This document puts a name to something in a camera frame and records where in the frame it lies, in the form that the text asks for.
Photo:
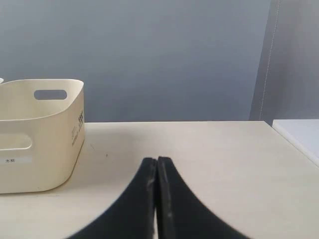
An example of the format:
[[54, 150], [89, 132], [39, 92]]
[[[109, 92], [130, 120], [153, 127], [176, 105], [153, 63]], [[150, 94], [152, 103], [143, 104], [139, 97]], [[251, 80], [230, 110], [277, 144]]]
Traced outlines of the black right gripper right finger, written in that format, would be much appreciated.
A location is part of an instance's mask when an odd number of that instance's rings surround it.
[[157, 224], [160, 239], [242, 239], [194, 195], [169, 157], [157, 162]]

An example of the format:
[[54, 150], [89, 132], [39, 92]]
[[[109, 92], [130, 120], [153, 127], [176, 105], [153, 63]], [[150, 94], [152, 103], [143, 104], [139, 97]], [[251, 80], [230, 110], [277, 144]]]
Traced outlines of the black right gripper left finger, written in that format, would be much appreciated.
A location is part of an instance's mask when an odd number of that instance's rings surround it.
[[144, 158], [120, 197], [71, 239], [152, 239], [157, 161]]

